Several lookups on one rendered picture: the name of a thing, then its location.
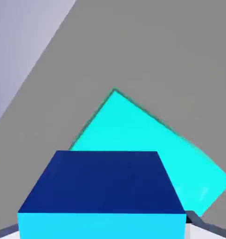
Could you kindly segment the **small blue cube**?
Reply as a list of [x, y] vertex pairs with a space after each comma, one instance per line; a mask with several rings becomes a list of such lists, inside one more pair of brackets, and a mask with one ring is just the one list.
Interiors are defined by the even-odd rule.
[[18, 211], [20, 239], [184, 239], [157, 152], [57, 151]]

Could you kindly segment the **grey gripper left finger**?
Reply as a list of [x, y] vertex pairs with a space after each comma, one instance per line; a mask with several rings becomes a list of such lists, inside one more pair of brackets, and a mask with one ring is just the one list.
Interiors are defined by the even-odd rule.
[[11, 225], [9, 227], [0, 229], [0, 238], [17, 232], [19, 230], [18, 224]]

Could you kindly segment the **large cyan box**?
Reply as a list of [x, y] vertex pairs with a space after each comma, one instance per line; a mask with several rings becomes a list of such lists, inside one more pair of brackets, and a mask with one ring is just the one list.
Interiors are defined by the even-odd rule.
[[185, 210], [201, 216], [226, 190], [226, 173], [202, 150], [114, 88], [73, 151], [156, 151]]

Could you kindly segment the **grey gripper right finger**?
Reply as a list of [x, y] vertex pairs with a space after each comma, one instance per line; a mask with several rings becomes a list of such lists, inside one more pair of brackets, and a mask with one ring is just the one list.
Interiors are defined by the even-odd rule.
[[194, 211], [185, 212], [185, 239], [226, 239], [226, 229], [204, 222]]

